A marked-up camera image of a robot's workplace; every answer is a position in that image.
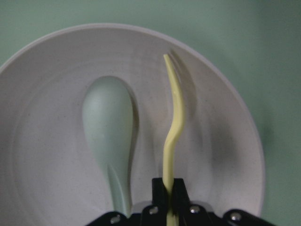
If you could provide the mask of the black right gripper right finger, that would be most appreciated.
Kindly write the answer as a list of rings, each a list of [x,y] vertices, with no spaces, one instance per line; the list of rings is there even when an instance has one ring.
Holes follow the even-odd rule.
[[[222,217],[190,201],[184,180],[175,178],[172,190],[172,208],[180,226],[273,226],[272,223],[244,210],[230,209]]]

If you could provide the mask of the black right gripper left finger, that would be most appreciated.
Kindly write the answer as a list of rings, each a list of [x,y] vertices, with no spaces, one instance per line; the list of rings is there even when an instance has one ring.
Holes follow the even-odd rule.
[[[140,213],[130,217],[118,211],[107,212],[93,220],[88,226],[165,226],[167,222],[167,191],[162,178],[152,179],[152,201]]]

